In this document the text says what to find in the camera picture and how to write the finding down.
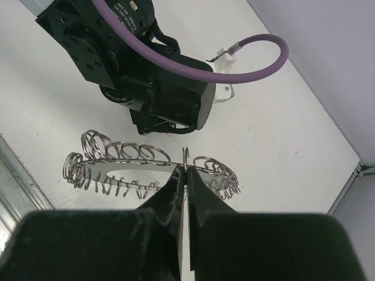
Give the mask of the aluminium mounting rail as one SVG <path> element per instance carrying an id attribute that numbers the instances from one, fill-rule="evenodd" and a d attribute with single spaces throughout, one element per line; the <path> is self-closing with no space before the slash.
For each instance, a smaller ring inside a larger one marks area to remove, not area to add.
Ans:
<path id="1" fill-rule="evenodd" d="M 26 214 L 54 209 L 6 140 L 1 138 L 1 252 Z"/>

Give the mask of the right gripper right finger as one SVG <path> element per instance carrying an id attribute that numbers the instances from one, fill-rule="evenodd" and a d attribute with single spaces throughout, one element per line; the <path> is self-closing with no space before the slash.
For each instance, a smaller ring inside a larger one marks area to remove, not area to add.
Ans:
<path id="1" fill-rule="evenodd" d="M 347 232 L 317 213 L 240 213 L 187 170 L 196 280 L 365 280 Z"/>

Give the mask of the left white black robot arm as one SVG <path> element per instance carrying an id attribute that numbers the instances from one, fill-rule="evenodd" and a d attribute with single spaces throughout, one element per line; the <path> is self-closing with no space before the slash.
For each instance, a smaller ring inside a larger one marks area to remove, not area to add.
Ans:
<path id="1" fill-rule="evenodd" d="M 216 85 L 153 64 L 130 48 L 91 1 L 53 1 L 36 19 L 85 80 L 129 109 L 138 133 L 186 134 L 204 127 Z"/>

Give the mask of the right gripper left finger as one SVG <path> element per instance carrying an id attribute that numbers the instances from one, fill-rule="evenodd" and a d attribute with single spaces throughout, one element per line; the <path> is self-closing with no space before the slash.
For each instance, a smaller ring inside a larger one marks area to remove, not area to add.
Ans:
<path id="1" fill-rule="evenodd" d="M 34 211 L 1 256 L 2 280 L 180 280 L 185 170 L 134 210 Z"/>

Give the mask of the metal disc with key rings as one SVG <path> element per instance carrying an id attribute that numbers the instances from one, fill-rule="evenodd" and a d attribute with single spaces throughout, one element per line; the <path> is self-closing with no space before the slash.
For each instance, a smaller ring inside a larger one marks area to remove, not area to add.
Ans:
<path id="1" fill-rule="evenodd" d="M 240 194 L 235 172 L 224 163 L 209 157 L 196 156 L 188 161 L 173 162 L 169 154 L 154 145 L 114 141 L 96 130 L 81 135 L 82 152 L 71 152 L 64 161 L 62 176 L 76 189 L 93 189 L 104 196 L 126 198 L 131 192 L 139 200 L 157 193 L 176 168 L 195 168 L 204 184 L 222 200 Z"/>

